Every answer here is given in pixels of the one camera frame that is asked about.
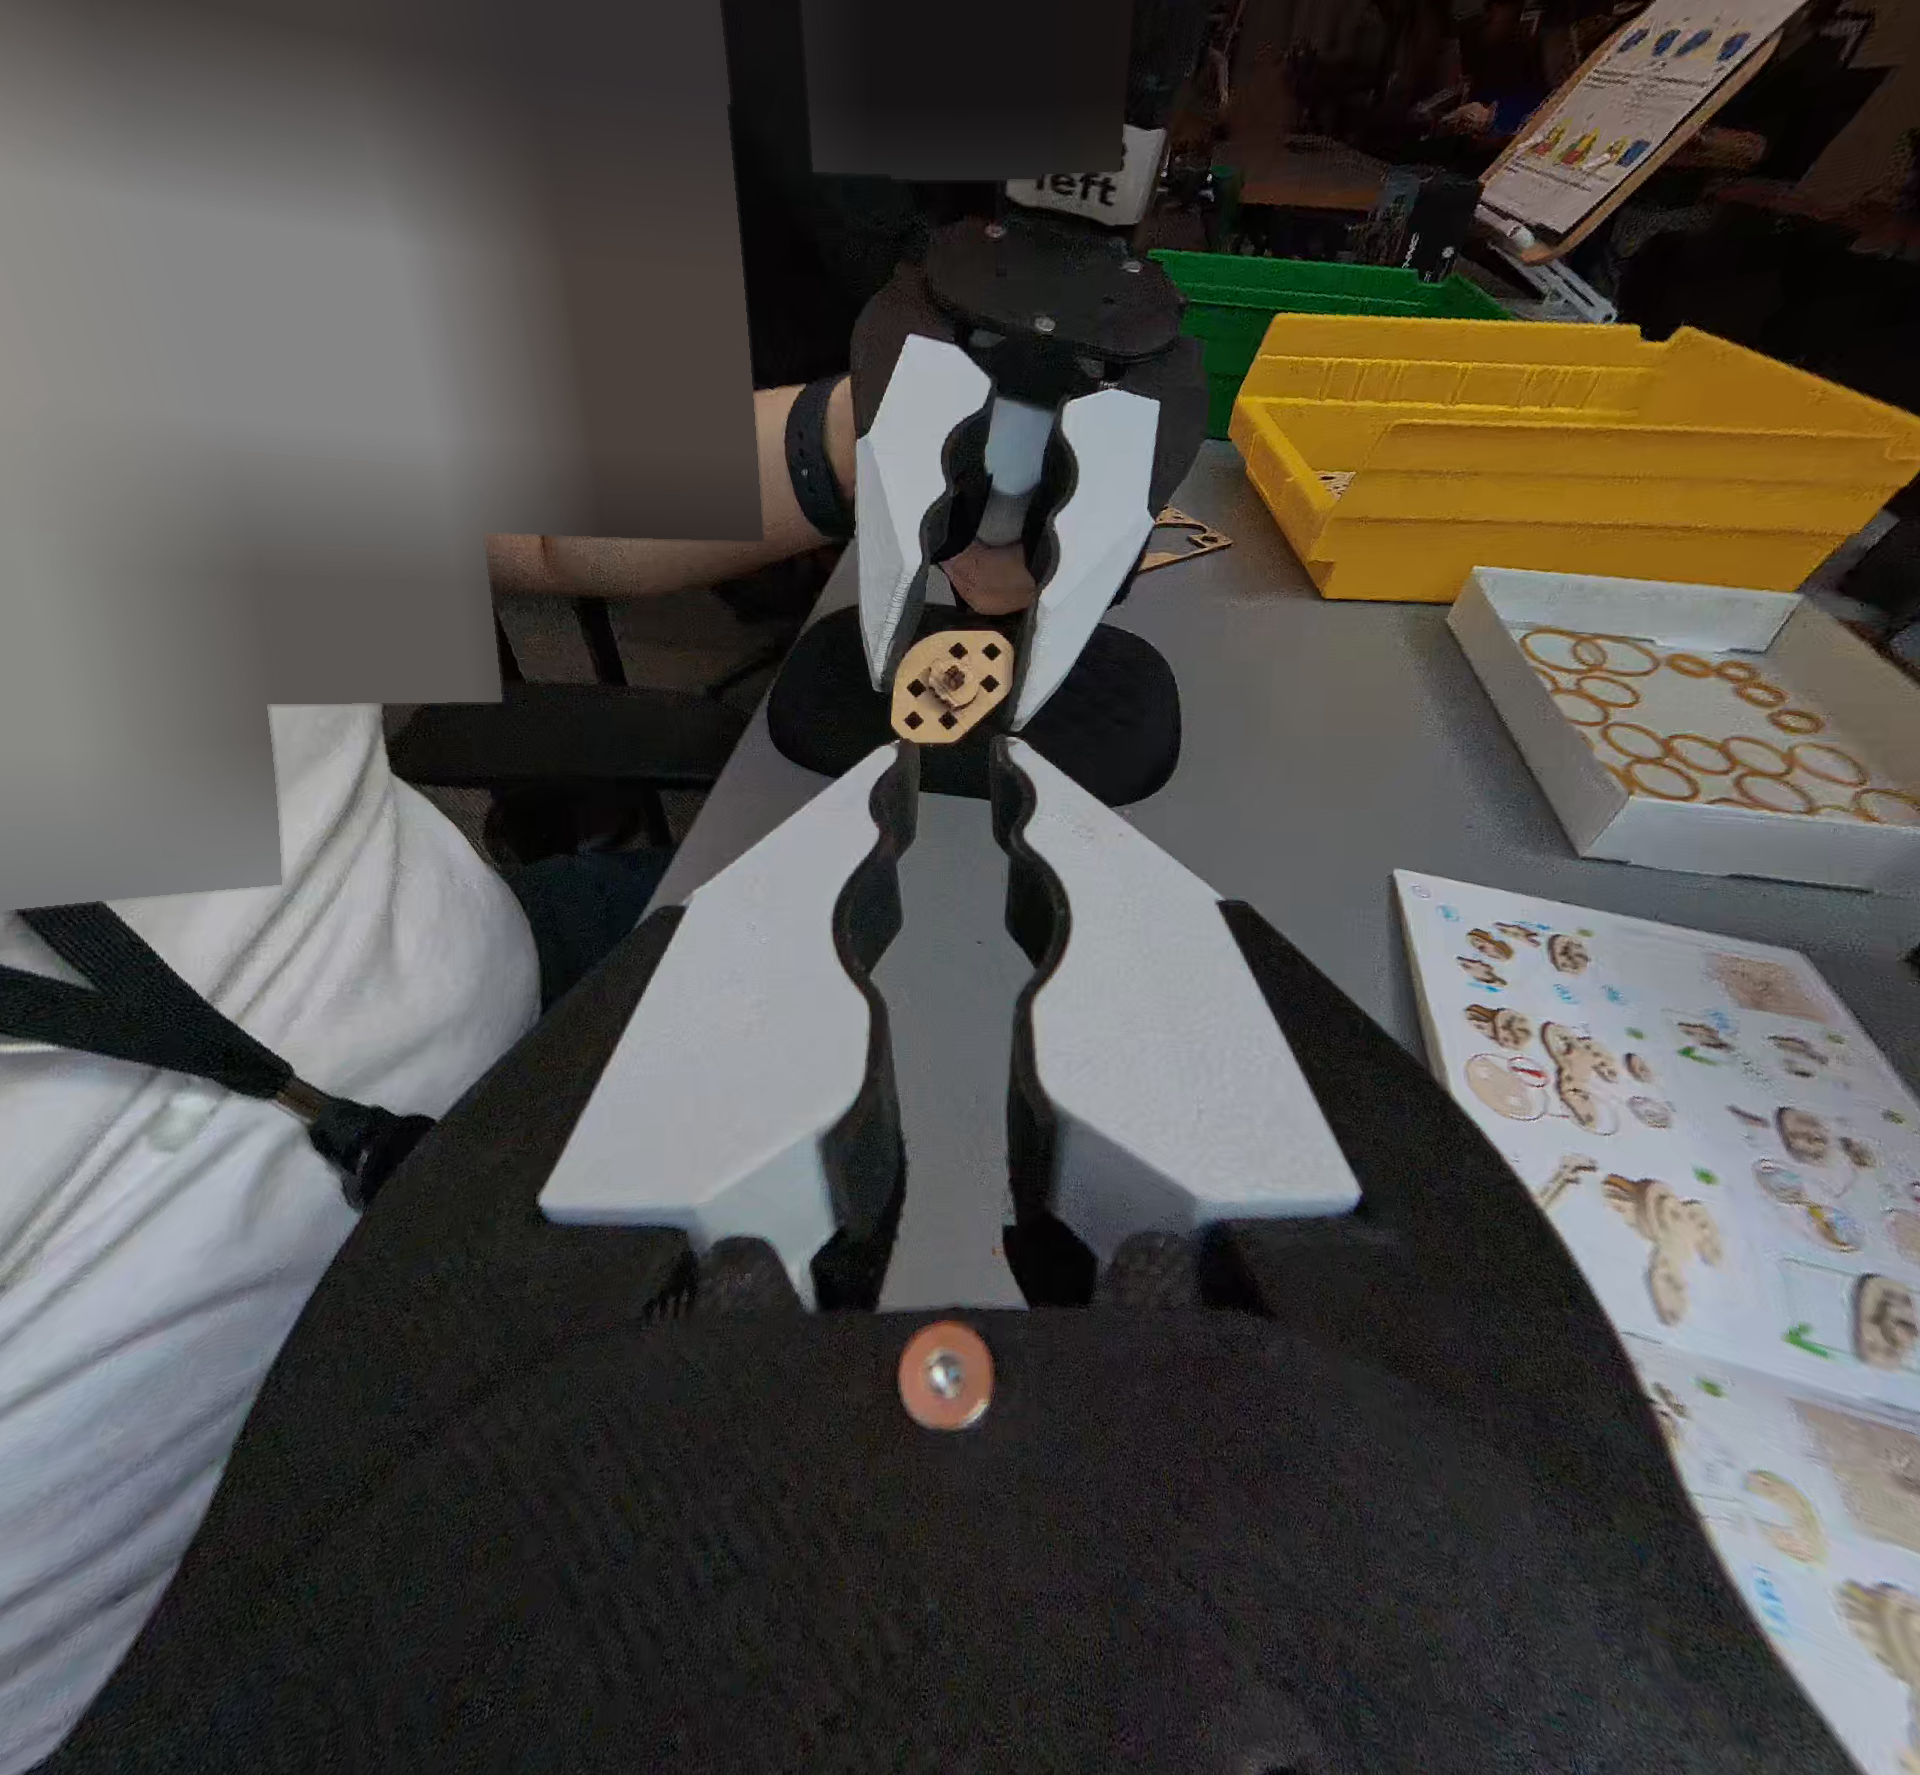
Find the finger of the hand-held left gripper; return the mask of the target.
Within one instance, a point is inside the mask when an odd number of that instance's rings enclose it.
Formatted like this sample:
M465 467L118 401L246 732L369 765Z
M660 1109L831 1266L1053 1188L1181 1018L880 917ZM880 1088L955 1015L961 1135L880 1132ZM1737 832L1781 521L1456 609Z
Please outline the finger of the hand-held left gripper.
M922 589L991 414L991 378L944 341L905 335L871 433L858 439L858 624L882 692L913 642Z
M1009 732L1026 732L1053 699L1134 580L1154 532L1154 461L1154 398L1100 386L1062 407L1043 450L1043 487L1025 525L1038 598L1021 642Z

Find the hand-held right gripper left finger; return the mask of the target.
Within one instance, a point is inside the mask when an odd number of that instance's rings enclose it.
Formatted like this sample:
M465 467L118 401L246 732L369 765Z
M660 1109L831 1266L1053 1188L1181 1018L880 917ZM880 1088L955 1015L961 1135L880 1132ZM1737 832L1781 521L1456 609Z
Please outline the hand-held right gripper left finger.
M803 1306L875 1312L905 1203L887 1004L918 749L882 744L639 926L659 949L540 1213L763 1241Z

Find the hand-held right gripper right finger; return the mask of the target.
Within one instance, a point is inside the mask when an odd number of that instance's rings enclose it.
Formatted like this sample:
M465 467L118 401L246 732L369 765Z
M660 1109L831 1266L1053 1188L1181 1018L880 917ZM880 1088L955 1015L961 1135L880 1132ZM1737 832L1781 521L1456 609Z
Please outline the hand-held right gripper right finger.
M1185 1263L1230 1221L1347 1220L1361 1185L1269 1004L1260 923L1026 741L988 758L1013 999L1008 1263L1090 1306L1124 1247Z

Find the octagonal wooden disc piece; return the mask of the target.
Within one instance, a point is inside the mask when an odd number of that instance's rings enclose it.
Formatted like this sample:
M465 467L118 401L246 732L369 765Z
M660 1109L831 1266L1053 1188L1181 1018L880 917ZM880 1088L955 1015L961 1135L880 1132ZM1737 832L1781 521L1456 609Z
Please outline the octagonal wooden disc piece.
M1013 642L941 631L905 647L894 682L894 732L905 744L957 744L1013 698Z

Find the person's left forearm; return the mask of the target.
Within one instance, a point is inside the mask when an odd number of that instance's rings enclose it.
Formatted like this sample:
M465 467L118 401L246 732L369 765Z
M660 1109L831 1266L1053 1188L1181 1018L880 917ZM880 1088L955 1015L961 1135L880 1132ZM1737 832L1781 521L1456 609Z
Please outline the person's left forearm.
M826 548L790 481L790 419L805 390L755 390L759 540L596 540L596 536L489 536L489 580L505 598L649 599L718 589Z

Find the grey desk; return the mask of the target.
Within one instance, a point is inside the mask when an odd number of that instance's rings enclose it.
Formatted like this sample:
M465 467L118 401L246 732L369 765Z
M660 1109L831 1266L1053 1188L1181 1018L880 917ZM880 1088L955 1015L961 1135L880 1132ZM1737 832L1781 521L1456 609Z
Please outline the grey desk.
M1217 893L1251 902L1395 1042L1424 1052L1395 872L1530 893L1806 953L1917 1088L1917 898L1583 860L1435 604L1325 599L1230 445L1174 508L1230 554L1144 576L1113 624L1161 647L1185 699L1172 784L1134 821ZM899 1035L905 1210L882 1306L1009 1306L1002 1263L1009 1015L988 808L918 800L902 937L880 962Z

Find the person's left hand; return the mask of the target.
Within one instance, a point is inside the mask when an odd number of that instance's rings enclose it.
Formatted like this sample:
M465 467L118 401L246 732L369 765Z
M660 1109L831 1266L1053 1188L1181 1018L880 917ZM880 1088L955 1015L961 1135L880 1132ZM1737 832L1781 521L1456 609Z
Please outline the person's left hand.
M944 580L955 604L982 618L1026 614L1042 592L1025 561L1025 544L976 540L973 548L944 561Z

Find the wooden cutout sheet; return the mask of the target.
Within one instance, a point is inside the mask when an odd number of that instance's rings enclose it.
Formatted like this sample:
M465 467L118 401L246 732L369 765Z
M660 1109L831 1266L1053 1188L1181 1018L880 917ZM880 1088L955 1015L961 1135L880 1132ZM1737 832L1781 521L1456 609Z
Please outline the wooden cutout sheet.
M1230 554L1231 544L1235 544L1231 536L1225 536L1210 521L1165 504L1154 517L1154 532L1150 532L1150 540L1139 548L1138 576L1165 571L1165 567L1181 567L1181 561L1200 561L1200 559Z

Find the black smartwatch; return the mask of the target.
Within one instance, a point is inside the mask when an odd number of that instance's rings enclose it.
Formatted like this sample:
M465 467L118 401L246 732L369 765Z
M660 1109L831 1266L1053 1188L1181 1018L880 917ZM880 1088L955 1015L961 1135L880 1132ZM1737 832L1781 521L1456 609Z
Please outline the black smartwatch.
M834 419L849 419L849 375L805 385L782 419L782 472L805 525L845 544L858 525L853 472L834 459Z

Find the black mesh wrist rest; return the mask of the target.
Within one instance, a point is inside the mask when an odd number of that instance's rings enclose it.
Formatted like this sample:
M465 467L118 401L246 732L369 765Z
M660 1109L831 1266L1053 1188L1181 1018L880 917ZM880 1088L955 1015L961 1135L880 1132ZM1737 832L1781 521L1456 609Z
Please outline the black mesh wrist rest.
M899 741L894 698L871 688L858 609L815 618L768 698L772 744L803 770L839 778ZM1138 807L1181 765L1181 688L1165 657L1099 629L1066 682L1021 732L1100 807Z

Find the green plastic bin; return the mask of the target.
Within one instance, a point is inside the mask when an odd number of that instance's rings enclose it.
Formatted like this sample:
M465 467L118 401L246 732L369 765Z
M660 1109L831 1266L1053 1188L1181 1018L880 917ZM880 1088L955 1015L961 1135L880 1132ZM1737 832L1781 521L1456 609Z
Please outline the green plastic bin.
M1513 309L1471 279L1427 284L1417 270L1336 264L1243 254L1150 254L1185 298L1185 335L1208 362L1208 437L1230 439L1235 390L1281 314L1298 318L1419 318L1513 323Z

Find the black office chair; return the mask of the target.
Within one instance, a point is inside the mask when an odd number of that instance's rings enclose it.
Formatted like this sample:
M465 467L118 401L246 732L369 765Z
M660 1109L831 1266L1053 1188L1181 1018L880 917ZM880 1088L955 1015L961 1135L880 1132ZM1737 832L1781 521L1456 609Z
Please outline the black office chair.
M394 770L418 787L660 787L707 793L747 720L725 699L517 682L493 704L423 704L389 735Z

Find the small dark printed box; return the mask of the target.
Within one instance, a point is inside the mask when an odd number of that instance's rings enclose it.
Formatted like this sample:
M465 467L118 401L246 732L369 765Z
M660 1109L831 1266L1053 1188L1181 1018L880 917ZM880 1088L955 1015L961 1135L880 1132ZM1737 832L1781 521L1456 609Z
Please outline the small dark printed box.
M1456 276L1474 233L1481 179L1441 166L1388 166L1368 219L1355 233L1355 262L1405 270L1424 284Z

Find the white cardboard tray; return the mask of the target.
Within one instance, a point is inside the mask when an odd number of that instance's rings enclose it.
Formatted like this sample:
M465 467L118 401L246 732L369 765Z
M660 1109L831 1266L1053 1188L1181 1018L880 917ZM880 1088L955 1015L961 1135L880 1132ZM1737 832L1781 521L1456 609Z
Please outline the white cardboard tray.
M1866 735L1890 741L1904 763L1920 765L1917 682L1816 598L1474 567L1451 609L1451 637L1580 856L1674 875L1917 898L1917 828L1632 800L1530 670L1514 644L1525 624L1768 651L1792 682L1831 692Z

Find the illustrated instruction booklet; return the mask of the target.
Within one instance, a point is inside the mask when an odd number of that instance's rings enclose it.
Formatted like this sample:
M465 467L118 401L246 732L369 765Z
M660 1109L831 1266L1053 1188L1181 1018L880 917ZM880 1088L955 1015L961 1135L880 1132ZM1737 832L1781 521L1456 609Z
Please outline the illustrated instruction booklet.
M1917 1097L1791 949L1395 875L1427 1065L1860 1772L1920 1765Z

